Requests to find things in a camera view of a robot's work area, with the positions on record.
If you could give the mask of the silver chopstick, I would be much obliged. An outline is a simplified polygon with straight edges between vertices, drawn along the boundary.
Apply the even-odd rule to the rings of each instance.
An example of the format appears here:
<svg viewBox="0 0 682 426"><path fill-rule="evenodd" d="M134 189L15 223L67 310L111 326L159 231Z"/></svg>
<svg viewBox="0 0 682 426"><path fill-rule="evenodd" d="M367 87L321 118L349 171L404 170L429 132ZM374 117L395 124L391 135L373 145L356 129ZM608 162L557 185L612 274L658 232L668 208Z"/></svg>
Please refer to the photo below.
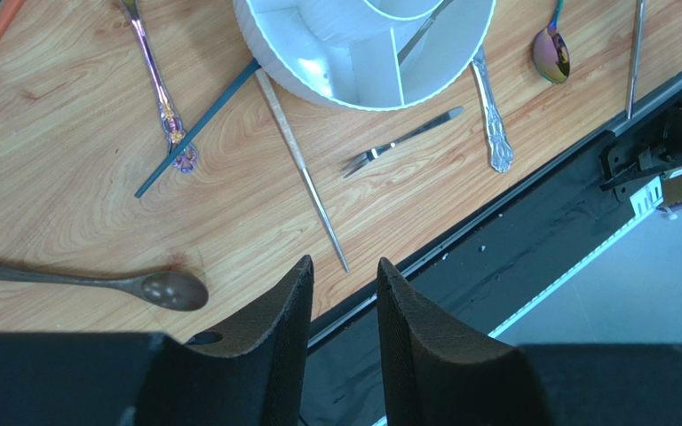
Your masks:
<svg viewBox="0 0 682 426"><path fill-rule="evenodd" d="M629 80L626 92L625 118L629 121L634 113L635 95L637 89L639 59L642 44L642 35L646 19L646 0L636 2L632 45L630 52Z"/></svg>

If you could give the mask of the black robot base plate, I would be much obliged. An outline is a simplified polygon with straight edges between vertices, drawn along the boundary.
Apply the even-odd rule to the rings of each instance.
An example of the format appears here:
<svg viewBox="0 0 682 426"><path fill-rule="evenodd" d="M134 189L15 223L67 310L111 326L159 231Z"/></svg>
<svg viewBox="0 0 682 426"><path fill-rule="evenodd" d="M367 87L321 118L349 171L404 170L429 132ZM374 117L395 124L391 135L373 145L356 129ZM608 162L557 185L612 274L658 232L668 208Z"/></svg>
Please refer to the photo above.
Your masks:
<svg viewBox="0 0 682 426"><path fill-rule="evenodd" d="M664 185L652 178L601 188L607 171L634 170L669 108L682 107L682 77L649 100L644 117L589 137L403 261L403 275L448 313L501 334L655 213ZM301 424L385 423L376 303L368 284L313 322Z"/></svg>

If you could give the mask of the iridescent ornate handle utensil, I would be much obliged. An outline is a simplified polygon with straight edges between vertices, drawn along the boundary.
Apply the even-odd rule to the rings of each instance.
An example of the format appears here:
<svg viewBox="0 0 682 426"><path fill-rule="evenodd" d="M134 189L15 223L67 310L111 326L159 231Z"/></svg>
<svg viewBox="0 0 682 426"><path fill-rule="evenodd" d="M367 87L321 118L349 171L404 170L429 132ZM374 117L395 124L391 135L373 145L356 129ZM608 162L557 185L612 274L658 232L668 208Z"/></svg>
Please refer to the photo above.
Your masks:
<svg viewBox="0 0 682 426"><path fill-rule="evenodd" d="M122 0L120 4L125 10L131 27L135 31L139 47L146 62L147 71L155 92L161 126L167 139L167 151L170 154L183 140L186 135L186 129L165 87L162 74L155 63L155 56L147 39L147 33L140 17L137 2L135 0Z"/></svg>

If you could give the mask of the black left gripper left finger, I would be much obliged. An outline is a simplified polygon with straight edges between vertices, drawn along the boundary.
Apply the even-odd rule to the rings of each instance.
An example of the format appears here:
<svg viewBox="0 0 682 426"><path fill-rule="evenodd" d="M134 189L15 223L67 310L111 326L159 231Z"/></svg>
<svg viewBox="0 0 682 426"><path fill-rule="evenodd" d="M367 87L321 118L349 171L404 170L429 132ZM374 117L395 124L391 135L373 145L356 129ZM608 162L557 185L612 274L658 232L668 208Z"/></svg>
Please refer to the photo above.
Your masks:
<svg viewBox="0 0 682 426"><path fill-rule="evenodd" d="M313 260L181 343L163 332L0 332L0 425L296 425Z"/></svg>

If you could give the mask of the iridescent blue purple spoon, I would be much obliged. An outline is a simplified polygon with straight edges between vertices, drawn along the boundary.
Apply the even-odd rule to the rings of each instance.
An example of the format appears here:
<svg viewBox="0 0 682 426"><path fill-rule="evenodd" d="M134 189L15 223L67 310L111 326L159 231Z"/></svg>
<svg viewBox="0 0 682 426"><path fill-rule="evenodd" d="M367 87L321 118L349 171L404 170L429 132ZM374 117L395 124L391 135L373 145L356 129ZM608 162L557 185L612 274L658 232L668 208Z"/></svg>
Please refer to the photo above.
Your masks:
<svg viewBox="0 0 682 426"><path fill-rule="evenodd" d="M532 60L538 74L552 84L565 83L570 75L568 48L558 31L558 20L564 1L558 0L550 23L535 36Z"/></svg>

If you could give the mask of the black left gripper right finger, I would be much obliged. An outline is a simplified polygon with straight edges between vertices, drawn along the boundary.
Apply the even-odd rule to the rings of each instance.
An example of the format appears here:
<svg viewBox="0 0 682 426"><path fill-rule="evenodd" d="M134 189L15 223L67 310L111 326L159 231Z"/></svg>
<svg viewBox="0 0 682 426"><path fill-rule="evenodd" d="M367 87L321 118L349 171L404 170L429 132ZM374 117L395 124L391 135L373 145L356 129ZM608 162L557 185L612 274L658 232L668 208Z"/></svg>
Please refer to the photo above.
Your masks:
<svg viewBox="0 0 682 426"><path fill-rule="evenodd" d="M682 344L511 346L377 267L391 425L682 425Z"/></svg>

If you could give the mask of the silver table knife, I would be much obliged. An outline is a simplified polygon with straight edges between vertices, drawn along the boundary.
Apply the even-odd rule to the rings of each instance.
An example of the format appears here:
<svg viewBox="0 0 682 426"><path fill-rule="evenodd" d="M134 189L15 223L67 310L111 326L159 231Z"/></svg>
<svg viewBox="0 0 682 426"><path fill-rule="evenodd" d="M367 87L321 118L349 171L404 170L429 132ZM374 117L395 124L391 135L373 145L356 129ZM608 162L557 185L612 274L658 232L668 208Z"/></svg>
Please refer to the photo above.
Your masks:
<svg viewBox="0 0 682 426"><path fill-rule="evenodd" d="M492 91L483 45L476 51L471 65L483 110L489 163L495 171L506 173L512 166L514 151L508 142L504 122Z"/></svg>

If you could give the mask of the dark brown wooden spoon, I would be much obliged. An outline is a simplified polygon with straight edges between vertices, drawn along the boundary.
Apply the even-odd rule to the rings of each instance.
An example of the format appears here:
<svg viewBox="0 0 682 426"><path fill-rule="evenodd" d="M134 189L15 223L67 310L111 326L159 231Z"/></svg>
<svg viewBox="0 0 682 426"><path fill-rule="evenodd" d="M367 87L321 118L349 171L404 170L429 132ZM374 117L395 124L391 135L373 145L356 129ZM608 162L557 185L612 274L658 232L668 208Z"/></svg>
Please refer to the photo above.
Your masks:
<svg viewBox="0 0 682 426"><path fill-rule="evenodd" d="M197 311L210 299L209 290L201 280L194 275L175 271L151 272L120 279L101 279L40 272L0 264L0 281L109 288L176 312Z"/></svg>

